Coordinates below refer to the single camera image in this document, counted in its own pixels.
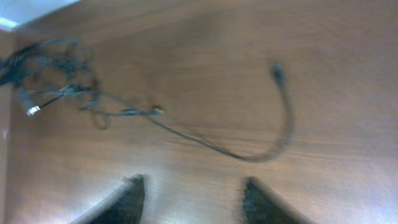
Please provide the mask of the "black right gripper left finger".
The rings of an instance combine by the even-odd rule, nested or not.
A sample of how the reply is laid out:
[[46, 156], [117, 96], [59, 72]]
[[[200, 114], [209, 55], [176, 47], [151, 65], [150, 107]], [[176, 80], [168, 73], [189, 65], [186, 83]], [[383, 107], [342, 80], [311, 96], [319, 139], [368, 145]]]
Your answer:
[[142, 174], [124, 179], [124, 183], [72, 224], [138, 224], [146, 198], [146, 177]]

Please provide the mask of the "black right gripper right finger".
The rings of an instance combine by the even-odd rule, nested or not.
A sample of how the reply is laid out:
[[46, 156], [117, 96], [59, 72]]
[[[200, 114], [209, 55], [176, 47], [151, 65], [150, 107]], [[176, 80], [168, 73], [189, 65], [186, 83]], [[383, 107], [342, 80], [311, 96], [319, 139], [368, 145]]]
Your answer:
[[245, 178], [241, 207], [246, 217], [246, 223], [313, 223], [254, 176]]

